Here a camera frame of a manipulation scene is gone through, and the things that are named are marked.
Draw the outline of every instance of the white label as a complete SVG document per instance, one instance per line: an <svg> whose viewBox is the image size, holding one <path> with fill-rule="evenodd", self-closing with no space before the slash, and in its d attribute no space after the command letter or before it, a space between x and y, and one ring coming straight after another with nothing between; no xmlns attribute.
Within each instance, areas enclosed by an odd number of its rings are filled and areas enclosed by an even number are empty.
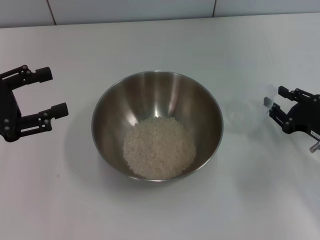
<svg viewBox="0 0 320 240"><path fill-rule="evenodd" d="M314 131L311 130L311 135L315 136L317 139L320 139L320 135L316 134Z"/></svg>

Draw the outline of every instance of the white wall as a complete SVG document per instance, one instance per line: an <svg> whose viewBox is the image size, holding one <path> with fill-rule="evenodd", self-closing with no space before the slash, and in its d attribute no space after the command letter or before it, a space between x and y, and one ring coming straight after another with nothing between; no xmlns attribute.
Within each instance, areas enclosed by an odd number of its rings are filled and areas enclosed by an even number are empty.
<svg viewBox="0 0 320 240"><path fill-rule="evenodd" d="M216 0L215 17L320 12L320 0Z"/></svg>
<svg viewBox="0 0 320 240"><path fill-rule="evenodd" d="M46 0L0 0L0 28L53 24Z"/></svg>
<svg viewBox="0 0 320 240"><path fill-rule="evenodd" d="M215 0L49 0L56 23L211 18Z"/></svg>

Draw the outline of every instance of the stainless steel bowl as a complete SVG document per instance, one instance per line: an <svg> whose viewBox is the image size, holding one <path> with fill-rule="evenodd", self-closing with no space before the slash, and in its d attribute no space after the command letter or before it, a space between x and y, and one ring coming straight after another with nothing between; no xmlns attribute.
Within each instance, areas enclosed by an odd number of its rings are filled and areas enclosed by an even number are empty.
<svg viewBox="0 0 320 240"><path fill-rule="evenodd" d="M123 155L124 138L136 123L149 117L174 117L194 138L194 162L181 175L146 179L134 174ZM164 182L185 177L202 168L216 152L223 135L223 117L211 93L182 74L145 71L111 86L98 101L92 116L92 136L105 161L137 180Z"/></svg>

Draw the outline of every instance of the white table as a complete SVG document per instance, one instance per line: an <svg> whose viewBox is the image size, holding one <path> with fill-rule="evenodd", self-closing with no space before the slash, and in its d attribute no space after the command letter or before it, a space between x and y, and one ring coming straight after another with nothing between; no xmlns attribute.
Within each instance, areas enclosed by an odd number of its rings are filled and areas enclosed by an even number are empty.
<svg viewBox="0 0 320 240"><path fill-rule="evenodd" d="M157 187L111 169L91 136L104 91L147 70L187 75L218 102L242 82L320 93L320 14L0 29L0 73L23 64L49 66L54 80L15 90L22 114L66 102L69 116L0 139L1 239L320 239L290 168L315 141L271 118L251 135L226 132L204 169Z"/></svg>

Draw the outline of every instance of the bowl rim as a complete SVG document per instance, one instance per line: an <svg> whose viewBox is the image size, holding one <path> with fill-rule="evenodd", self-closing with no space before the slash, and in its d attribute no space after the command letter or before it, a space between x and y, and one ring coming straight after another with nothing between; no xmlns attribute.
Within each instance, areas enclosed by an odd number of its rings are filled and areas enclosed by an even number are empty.
<svg viewBox="0 0 320 240"><path fill-rule="evenodd" d="M217 105L217 108L218 108L218 111L220 113L220 116L221 116L221 135L220 135L220 139L219 139L219 142L215 148L215 150L213 151L213 153L210 155L210 157L199 167L197 167L196 169L194 169L193 171L191 172L188 172L184 175L178 175L178 176L175 176L175 177L172 177L172 178L168 178L168 179L147 179L147 178L142 178L142 177L137 177L137 176L130 176L130 175L127 175L123 172L121 172L120 170L116 169L115 167L113 167L111 164L109 164L107 162L107 160L104 158L104 156L102 155L98 145L97 145L97 142L96 142L96 139L95 139L95 136L94 136L94 119L95 119L95 115L96 115L96 112L97 112L97 109L98 107L100 106L102 100L105 98L105 96L108 94L108 92L114 88L116 85L118 85L119 83L121 82L124 82L126 79L128 78L131 78L133 76L136 76L136 75L141 75L141 74L145 74L145 73L155 73L155 72L161 72L161 73L169 73L169 74L174 74L174 75L179 75L179 76L183 76L183 77L186 77L192 81L194 81L196 84L198 84L204 91L206 91L209 96L211 96L212 100L215 102L215 104ZM177 73L177 72L173 72L173 71L164 71L164 70L149 70L149 71L141 71L141 72L137 72L137 73L134 73L134 74L131 74L129 76L126 76L124 78L122 78L121 80L115 82L114 84L112 84L104 93L103 95L99 98L98 102L96 103L95 107L94 107L94 110L93 110L93 114L92 114L92 118L91 118L91 135L92 135L92 139L93 139L93 142L94 142L94 145L95 145L95 148L97 149L97 151L99 152L100 156L103 158L104 161L106 161L106 163L111 166L113 169L115 169L117 172L121 173L122 175L130 178L130 179L134 179L134 180L138 180L138 181L145 181L145 182L170 182L170 181L174 181L174 180L179 180L179 179L182 179L182 178L185 178L193 173L195 173L196 171L200 170L201 168L203 168L211 159L212 157L216 154L220 144L221 144L221 141L222 141L222 138L223 138L223 135L224 135L224 118L223 118L223 115L222 115L222 111L221 111L221 108L217 102L217 100L215 99L215 97L212 95L212 93L206 88L204 87L200 82L194 80L193 78L189 77L189 76L186 76L186 75L183 75L181 73Z"/></svg>

